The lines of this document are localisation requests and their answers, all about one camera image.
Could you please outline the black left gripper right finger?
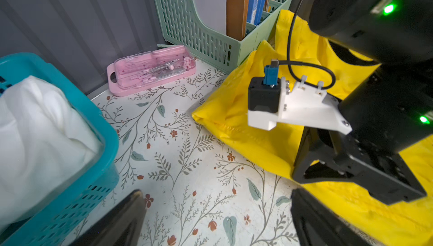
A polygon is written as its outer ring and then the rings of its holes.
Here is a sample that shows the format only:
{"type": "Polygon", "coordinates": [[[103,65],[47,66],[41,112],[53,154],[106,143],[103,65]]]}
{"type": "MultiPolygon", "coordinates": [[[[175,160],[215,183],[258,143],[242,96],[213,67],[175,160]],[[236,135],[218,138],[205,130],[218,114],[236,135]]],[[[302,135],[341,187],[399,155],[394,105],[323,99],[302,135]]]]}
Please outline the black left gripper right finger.
{"type": "Polygon", "coordinates": [[[301,246],[367,246],[369,243],[306,190],[292,191],[292,219],[301,246]]]}

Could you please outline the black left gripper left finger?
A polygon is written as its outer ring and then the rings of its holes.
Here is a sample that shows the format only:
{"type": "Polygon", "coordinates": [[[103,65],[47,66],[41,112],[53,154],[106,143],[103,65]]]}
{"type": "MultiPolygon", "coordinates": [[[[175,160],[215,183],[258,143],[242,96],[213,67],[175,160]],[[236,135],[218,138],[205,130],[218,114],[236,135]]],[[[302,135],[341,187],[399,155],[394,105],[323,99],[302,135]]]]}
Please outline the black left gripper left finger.
{"type": "Polygon", "coordinates": [[[144,195],[134,190],[71,245],[136,246],[145,214],[144,195]]]}

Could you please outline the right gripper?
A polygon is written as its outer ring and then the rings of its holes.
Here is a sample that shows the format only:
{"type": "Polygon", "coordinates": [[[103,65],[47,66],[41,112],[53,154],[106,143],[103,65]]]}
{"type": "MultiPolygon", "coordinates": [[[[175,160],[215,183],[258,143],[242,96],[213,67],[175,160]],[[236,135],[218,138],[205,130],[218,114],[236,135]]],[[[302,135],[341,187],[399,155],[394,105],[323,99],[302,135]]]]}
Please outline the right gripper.
{"type": "Polygon", "coordinates": [[[353,182],[386,205],[426,197],[400,152],[433,133],[433,63],[383,64],[338,108],[352,132],[304,127],[292,178],[353,182]]]}

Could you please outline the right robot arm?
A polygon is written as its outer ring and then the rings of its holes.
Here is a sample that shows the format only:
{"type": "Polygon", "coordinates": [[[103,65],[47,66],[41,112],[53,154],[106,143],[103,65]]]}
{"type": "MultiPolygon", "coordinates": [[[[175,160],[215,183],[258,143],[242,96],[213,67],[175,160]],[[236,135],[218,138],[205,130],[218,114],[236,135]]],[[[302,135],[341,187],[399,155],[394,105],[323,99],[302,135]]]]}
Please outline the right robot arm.
{"type": "Polygon", "coordinates": [[[426,197],[400,153],[433,133],[433,0],[314,0],[309,25],[377,68],[338,103],[349,134],[304,128],[293,179],[352,182],[386,205],[426,197]]]}

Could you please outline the white shorts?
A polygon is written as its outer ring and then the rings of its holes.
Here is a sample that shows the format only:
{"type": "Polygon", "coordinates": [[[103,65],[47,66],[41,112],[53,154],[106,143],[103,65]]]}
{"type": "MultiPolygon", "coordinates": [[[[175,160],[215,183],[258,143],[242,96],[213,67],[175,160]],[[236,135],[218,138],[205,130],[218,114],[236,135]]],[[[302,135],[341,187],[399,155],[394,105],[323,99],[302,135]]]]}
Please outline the white shorts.
{"type": "Polygon", "coordinates": [[[102,148],[56,86],[30,76],[8,88],[1,96],[1,226],[39,212],[102,148]]]}

